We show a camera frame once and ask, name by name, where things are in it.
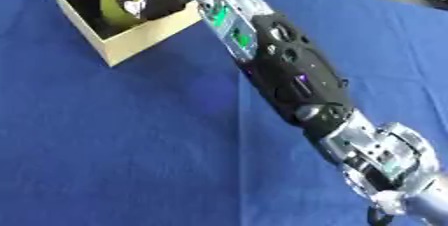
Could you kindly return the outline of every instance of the cardboard box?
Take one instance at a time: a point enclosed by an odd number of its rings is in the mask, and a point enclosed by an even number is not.
[[[99,0],[56,1],[109,66],[117,65],[200,20],[196,2],[190,2],[183,11],[117,32],[107,30],[106,24],[101,23]]]

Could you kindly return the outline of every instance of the purple light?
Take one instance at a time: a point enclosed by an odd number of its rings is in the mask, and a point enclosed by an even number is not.
[[[304,74],[300,75],[299,76],[299,80],[302,81],[302,82],[305,82],[307,80],[306,75],[304,75]]]

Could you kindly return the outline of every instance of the black robot arm segment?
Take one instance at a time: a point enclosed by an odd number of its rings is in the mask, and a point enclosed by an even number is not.
[[[252,23],[258,52],[241,66],[254,86],[310,140],[318,141],[337,129],[352,111],[344,90],[347,81],[280,13],[255,16]]]

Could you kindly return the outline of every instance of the blue tablecloth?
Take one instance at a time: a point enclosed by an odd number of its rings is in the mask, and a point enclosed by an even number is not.
[[[374,122],[415,128],[448,165],[445,12],[267,1],[349,78]],[[203,23],[109,69],[54,0],[1,3],[0,225],[366,224],[367,204]]]

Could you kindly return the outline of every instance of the silver metal part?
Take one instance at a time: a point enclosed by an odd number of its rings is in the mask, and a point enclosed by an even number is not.
[[[436,173],[419,194],[406,200],[407,213],[429,225],[448,225],[448,175]]]
[[[375,128],[355,110],[321,143],[340,162],[347,184],[386,214],[420,213],[420,217],[434,221],[435,215],[424,208],[442,214],[438,220],[448,220],[448,180],[439,174],[439,162],[430,143],[414,130],[399,123]],[[360,161],[356,167],[347,163],[353,158]],[[368,167],[378,170],[394,187],[379,190],[378,179],[369,179],[363,173]]]
[[[199,13],[238,61],[255,57],[258,40],[252,19],[273,14],[263,0],[196,0]]]

